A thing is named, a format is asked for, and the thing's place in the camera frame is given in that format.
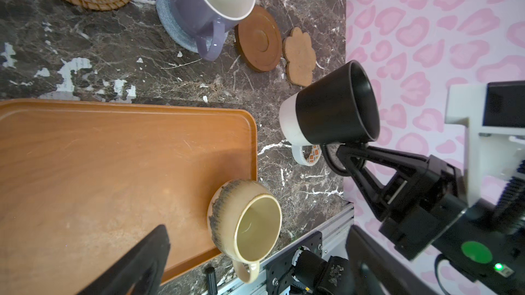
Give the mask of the grey blue round coaster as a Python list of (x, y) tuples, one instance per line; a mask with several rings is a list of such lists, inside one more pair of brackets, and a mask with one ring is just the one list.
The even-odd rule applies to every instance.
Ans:
[(161, 24), (176, 43), (207, 61), (219, 57), (226, 25), (207, 0), (157, 0)]

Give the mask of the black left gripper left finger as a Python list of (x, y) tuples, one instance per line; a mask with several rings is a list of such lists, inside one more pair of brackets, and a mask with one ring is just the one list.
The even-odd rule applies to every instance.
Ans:
[(158, 225), (80, 294), (156, 294), (170, 252), (165, 225)]

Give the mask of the brown wooden round coaster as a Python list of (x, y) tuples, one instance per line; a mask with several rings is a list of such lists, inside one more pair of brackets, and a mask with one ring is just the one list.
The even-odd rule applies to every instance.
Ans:
[(282, 56), (280, 29), (273, 16), (255, 5), (235, 27), (236, 47), (245, 63), (256, 72), (275, 69)]

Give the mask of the cream yellow mug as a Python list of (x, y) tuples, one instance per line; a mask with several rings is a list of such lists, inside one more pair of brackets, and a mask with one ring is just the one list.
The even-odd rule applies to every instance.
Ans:
[(213, 243), (232, 260), (238, 278), (251, 284), (279, 238), (282, 209), (262, 184), (231, 180), (213, 195), (207, 225)]

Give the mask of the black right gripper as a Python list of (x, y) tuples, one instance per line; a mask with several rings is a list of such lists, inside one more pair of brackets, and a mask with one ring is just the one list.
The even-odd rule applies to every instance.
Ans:
[[(375, 218), (384, 221), (380, 232), (408, 260), (420, 255), (467, 209), (462, 170), (435, 156), (344, 144), (336, 158)], [(397, 189), (389, 201), (384, 185), (365, 167), (367, 162), (396, 170), (388, 185)]]

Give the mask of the black mug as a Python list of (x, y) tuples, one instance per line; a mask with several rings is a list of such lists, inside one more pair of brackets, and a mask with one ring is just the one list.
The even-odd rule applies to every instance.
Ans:
[(286, 99), (279, 111), (280, 129), (291, 145), (374, 142), (380, 114), (371, 82), (361, 64), (350, 61)]

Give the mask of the brown paw shaped coaster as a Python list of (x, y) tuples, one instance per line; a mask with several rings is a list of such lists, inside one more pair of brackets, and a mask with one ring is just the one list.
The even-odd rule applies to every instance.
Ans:
[(283, 43), (284, 58), (287, 60), (287, 77), (290, 83), (300, 87), (312, 84), (313, 70), (317, 57), (308, 33), (295, 27)]

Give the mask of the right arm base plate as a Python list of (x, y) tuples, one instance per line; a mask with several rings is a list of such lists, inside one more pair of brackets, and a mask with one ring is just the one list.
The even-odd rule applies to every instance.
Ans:
[(270, 266), (272, 273), (281, 273), (276, 279), (267, 275), (267, 289), (273, 294), (284, 294), (297, 288), (302, 294), (354, 294), (354, 277), (346, 258), (331, 256), (323, 259), (308, 247), (301, 246)]

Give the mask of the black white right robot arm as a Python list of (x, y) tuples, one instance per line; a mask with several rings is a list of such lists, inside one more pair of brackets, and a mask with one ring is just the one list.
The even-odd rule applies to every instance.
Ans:
[(465, 128), (462, 167), (435, 155), (373, 147), (379, 111), (369, 83), (351, 90), (349, 139), (337, 150), (380, 232), (408, 260), (438, 250), (470, 281), (524, 293), (524, 83), (450, 87), (445, 122)]

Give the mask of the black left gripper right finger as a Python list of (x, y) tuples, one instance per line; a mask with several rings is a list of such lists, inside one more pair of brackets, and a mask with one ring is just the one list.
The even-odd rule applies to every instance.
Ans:
[(356, 294), (435, 294), (360, 227), (351, 226), (346, 242)]

